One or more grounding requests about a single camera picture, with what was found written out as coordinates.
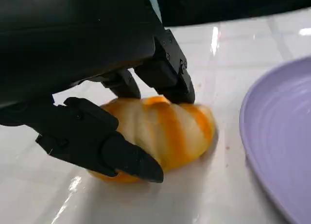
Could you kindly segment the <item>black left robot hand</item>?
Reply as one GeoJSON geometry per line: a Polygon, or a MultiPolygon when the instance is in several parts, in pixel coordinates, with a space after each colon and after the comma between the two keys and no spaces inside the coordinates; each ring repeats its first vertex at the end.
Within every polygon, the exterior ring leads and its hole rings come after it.
{"type": "Polygon", "coordinates": [[[173,103],[193,103],[187,60],[156,0],[0,0],[0,123],[27,125],[50,156],[110,177],[161,183],[152,156],[87,99],[53,94],[85,80],[139,98],[129,69],[173,103]]]}

